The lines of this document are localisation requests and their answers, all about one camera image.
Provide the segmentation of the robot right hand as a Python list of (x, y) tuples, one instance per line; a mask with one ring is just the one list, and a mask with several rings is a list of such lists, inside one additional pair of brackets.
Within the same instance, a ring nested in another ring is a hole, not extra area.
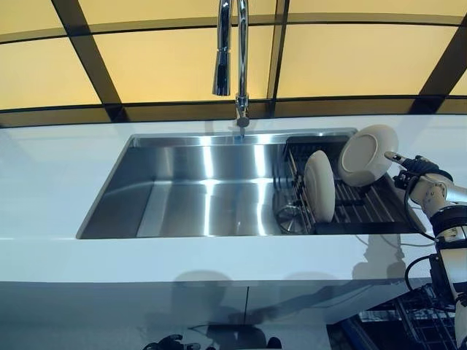
[(410, 181), (413, 179), (417, 182), (421, 176), (427, 174), (441, 175), (442, 177), (453, 181), (452, 176), (439, 168), (439, 166), (427, 158), (416, 155), (414, 159), (404, 157), (396, 152), (386, 151), (384, 156), (399, 164), (404, 169), (399, 171), (397, 176), (393, 177), (394, 185), (400, 190), (406, 190), (409, 186)]

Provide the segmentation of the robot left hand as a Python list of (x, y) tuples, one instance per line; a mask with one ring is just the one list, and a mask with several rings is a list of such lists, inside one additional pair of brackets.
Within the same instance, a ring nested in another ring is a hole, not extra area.
[(159, 341), (148, 343), (143, 350), (187, 350), (193, 348), (190, 344), (183, 344), (182, 339), (180, 334), (168, 335)]

